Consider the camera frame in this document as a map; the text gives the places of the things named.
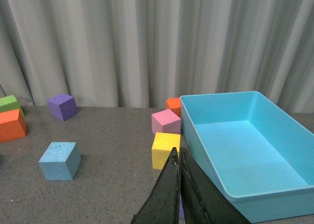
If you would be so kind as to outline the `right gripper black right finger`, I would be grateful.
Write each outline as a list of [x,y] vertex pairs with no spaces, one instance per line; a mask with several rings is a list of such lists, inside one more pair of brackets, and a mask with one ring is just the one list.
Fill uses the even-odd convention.
[[186,149],[180,151],[181,197],[187,224],[248,224]]

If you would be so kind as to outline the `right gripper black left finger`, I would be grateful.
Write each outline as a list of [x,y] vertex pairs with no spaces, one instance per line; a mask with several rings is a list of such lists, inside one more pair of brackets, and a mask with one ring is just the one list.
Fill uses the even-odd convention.
[[179,222],[181,168],[172,148],[151,193],[133,216],[132,224],[177,224]]

